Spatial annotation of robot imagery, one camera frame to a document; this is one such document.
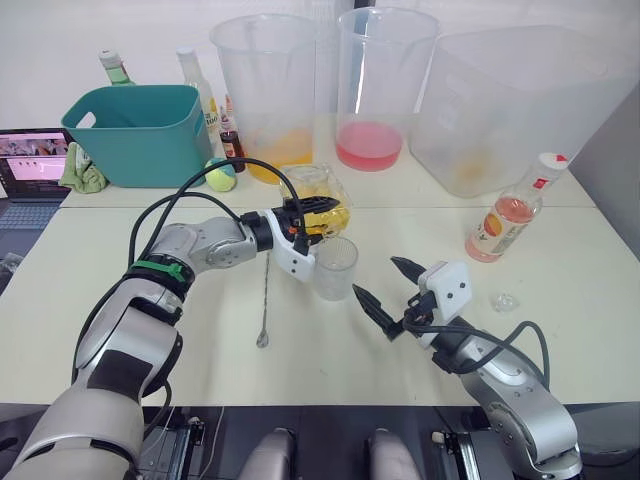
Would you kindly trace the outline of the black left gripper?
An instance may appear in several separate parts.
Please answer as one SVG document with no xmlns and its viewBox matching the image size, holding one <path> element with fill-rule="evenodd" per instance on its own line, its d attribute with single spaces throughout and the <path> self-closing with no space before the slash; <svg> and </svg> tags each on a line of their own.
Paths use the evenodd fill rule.
<svg viewBox="0 0 640 480">
<path fill-rule="evenodd" d="M 325 238 L 330 235 L 327 224 L 310 225 L 302 228 L 298 211 L 331 211 L 340 205 L 340 201 L 328 196 L 311 196 L 285 198 L 282 206 L 277 208 L 277 220 L 286 240 L 293 244 L 293 249 L 301 254 L 309 252 L 309 236 Z"/>
</svg>

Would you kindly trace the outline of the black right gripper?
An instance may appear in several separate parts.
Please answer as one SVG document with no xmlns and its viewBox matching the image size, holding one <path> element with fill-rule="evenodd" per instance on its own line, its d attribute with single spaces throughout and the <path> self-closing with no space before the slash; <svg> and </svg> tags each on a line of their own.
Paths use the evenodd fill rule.
<svg viewBox="0 0 640 480">
<path fill-rule="evenodd" d="M 425 267 L 400 256 L 392 256 L 390 260 L 404 277 L 421 287 L 421 278 L 426 272 Z M 352 285 L 352 289 L 362 310 L 382 330 L 389 341 L 394 341 L 404 332 L 404 329 L 413 335 L 422 335 L 432 326 L 433 310 L 437 307 L 437 301 L 431 291 L 418 293 L 409 299 L 408 308 L 404 311 L 400 323 L 384 311 L 381 302 L 368 290 L 356 284 Z"/>
</svg>

